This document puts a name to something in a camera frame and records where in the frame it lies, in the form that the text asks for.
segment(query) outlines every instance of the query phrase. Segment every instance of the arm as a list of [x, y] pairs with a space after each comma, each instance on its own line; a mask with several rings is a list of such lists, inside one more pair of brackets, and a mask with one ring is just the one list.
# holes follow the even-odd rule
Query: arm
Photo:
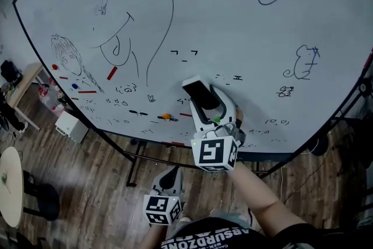
[[241, 162], [237, 162], [234, 170], [227, 174], [268, 236], [274, 237], [289, 226], [305, 223], [290, 212], [272, 190]]
[[141, 242], [140, 249], [156, 248], [166, 239], [167, 226], [152, 225], [149, 232]]

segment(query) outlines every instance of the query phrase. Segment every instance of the black chair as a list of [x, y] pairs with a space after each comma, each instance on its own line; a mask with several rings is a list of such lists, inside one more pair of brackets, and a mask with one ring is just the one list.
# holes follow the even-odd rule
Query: black chair
[[6, 131], [9, 131], [9, 124], [6, 118], [0, 113], [0, 126]]
[[19, 249], [43, 249], [41, 243], [42, 241], [45, 241], [45, 238], [38, 238], [38, 244], [36, 246], [32, 245], [32, 243], [21, 233], [17, 232], [16, 235], [17, 241], [13, 241], [10, 238], [10, 235], [8, 232], [6, 232], [6, 239], [8, 241], [8, 249], [12, 248], [19, 248]]

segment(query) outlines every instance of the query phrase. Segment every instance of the white cube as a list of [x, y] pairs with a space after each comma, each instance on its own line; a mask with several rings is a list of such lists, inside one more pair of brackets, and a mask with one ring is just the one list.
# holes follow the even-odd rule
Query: white cube
[[171, 225], [181, 212], [176, 196], [145, 195], [143, 213], [151, 224]]
[[194, 163], [206, 171], [234, 169], [238, 145], [232, 136], [193, 139]]

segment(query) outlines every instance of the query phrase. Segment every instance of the shoe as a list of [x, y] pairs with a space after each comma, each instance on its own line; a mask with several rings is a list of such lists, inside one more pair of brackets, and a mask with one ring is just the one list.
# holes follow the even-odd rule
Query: shoe
[[28, 126], [29, 126], [29, 123], [28, 123], [27, 121], [25, 121], [25, 122], [24, 122], [24, 128], [23, 128], [23, 130], [20, 130], [19, 132], [20, 132], [21, 134], [23, 134], [23, 133], [25, 132], [25, 130], [27, 129]]
[[179, 222], [192, 222], [192, 219], [189, 218], [189, 217], [183, 217], [183, 218], [180, 219]]

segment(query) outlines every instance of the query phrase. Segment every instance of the anime girl drawing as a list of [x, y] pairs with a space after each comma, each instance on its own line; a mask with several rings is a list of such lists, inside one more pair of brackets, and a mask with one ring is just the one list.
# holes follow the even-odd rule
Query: anime girl drawing
[[99, 91], [104, 93], [91, 73], [86, 70], [82, 57], [71, 41], [55, 34], [52, 36], [52, 50], [65, 70], [76, 76], [81, 76], [82, 73], [85, 73], [88, 79], [97, 86]]

